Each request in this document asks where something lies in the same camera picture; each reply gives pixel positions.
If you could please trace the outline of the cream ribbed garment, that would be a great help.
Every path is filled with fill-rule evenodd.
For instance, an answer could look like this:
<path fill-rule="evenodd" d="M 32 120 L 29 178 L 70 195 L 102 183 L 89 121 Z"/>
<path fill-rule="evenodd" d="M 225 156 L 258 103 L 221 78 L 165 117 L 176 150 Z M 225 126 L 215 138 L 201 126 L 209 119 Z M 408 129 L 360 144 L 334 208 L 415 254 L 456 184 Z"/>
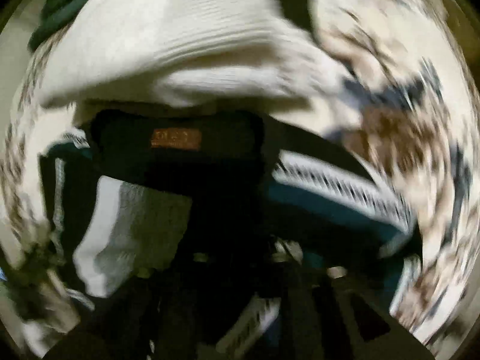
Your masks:
<path fill-rule="evenodd" d="M 89 0 L 50 53 L 35 100 L 187 107 L 216 97 L 308 98 L 338 78 L 280 0 Z"/>

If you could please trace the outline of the floral fleece blanket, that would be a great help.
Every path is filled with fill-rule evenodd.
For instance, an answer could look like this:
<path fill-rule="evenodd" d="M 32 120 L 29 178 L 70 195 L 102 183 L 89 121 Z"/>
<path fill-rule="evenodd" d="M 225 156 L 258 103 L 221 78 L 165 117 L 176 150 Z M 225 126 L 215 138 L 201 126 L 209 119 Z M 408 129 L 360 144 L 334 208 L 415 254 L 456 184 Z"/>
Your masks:
<path fill-rule="evenodd" d="M 183 107 L 91 99 L 45 108 L 35 95 L 72 22 L 34 51 L 13 98 L 1 150 L 1 323 L 19 359 L 45 355 L 104 301 L 86 293 L 73 253 L 97 201 L 84 127 L 101 111 L 154 118 L 252 111 L 301 128 L 366 162 L 408 203 L 412 237 L 374 293 L 435 356 L 479 257 L 479 91 L 442 0 L 280 0 L 332 63 L 334 92 L 212 97 Z M 260 271 L 231 273 L 208 344 L 222 359 L 264 359 L 279 314 Z"/>

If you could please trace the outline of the teal zigzag pattern sock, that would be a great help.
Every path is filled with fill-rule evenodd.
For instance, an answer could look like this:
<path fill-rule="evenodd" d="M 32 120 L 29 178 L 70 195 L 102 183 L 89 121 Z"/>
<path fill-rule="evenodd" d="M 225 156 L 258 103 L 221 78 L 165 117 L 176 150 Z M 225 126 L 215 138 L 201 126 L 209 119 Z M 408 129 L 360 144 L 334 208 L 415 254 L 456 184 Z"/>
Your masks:
<path fill-rule="evenodd" d="M 367 228 L 380 240 L 382 252 L 391 255 L 412 237 L 415 215 L 377 171 L 357 157 L 354 162 L 366 176 L 283 150 L 272 171 L 268 195 L 335 224 Z"/>

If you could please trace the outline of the black white grey sock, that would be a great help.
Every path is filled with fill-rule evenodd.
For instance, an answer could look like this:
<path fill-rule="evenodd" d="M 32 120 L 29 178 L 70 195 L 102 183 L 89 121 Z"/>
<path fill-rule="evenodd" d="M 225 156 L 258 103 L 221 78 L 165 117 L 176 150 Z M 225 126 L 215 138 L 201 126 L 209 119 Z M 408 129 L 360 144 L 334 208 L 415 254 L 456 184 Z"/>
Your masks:
<path fill-rule="evenodd" d="M 86 293 L 110 297 L 137 272 L 168 265 L 190 209 L 187 197 L 101 177 L 89 227 L 73 253 Z"/>

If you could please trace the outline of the black garment with brown label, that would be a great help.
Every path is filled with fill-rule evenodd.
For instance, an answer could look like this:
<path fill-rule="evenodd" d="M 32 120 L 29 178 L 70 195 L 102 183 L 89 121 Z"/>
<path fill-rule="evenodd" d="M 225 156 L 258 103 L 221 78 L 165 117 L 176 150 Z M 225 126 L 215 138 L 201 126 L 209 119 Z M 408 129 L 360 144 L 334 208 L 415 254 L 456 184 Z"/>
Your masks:
<path fill-rule="evenodd" d="M 231 273 L 258 272 L 279 238 L 304 252 L 347 246 L 378 256 L 380 240 L 367 228 L 269 197 L 283 150 L 367 175 L 346 150 L 299 127 L 252 111 L 154 118 L 105 110 L 84 131 L 101 177 L 190 199 L 187 229 L 169 263 L 202 256 L 232 263 Z"/>

